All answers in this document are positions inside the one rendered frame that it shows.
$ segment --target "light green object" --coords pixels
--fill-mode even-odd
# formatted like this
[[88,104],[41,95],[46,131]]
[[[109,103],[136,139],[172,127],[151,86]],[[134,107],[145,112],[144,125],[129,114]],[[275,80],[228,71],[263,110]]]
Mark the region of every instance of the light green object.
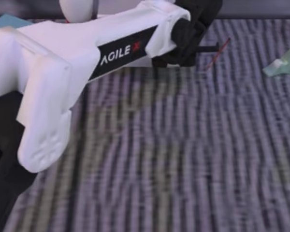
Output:
[[265,67],[263,72],[268,77],[290,74],[290,49],[280,59],[274,60],[273,63]]

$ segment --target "white robotic arm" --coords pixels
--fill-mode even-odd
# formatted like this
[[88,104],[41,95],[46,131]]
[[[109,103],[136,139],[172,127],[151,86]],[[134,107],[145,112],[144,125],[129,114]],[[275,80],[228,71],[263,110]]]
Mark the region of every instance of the white robotic arm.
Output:
[[[23,94],[17,116],[25,128],[19,163],[38,173],[56,162],[69,140],[70,109],[85,85],[144,56],[174,51],[185,40],[174,39],[174,27],[189,21],[190,12],[182,7],[145,0],[132,10],[81,24],[46,21],[1,28],[0,96],[15,90]],[[206,23],[198,25],[203,30],[198,38]]]

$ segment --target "red stick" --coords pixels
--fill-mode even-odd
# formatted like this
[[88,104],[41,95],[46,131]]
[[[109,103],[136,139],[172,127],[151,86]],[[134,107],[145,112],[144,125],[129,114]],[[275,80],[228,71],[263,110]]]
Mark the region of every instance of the red stick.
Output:
[[216,60],[218,59],[218,57],[220,56],[220,54],[222,53],[222,51],[224,50],[224,48],[227,46],[227,44],[230,42],[230,38],[227,39],[227,41],[223,44],[223,46],[219,49],[219,51],[217,52],[217,54],[214,56],[214,58],[212,59],[212,61],[209,63],[209,65],[206,68],[206,71],[209,70],[212,65],[216,62]]

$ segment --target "teal object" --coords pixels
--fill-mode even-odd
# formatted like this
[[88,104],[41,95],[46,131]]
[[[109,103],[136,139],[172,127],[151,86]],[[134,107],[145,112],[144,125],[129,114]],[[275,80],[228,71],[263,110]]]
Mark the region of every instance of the teal object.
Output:
[[263,72],[268,77],[290,74],[290,49],[280,59],[274,60],[273,63],[265,67]]
[[28,22],[24,19],[21,18],[17,18],[15,16],[9,15],[9,14],[4,14],[0,17],[0,28],[3,27],[13,27],[13,28],[21,28],[21,27],[25,27],[28,25],[31,25],[31,22]]

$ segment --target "striped tablecloth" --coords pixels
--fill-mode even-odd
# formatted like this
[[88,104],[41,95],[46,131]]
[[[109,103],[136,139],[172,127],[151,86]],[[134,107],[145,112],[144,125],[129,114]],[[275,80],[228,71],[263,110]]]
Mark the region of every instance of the striped tablecloth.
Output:
[[217,20],[215,66],[124,68],[85,89],[70,145],[5,232],[290,232],[290,20]]

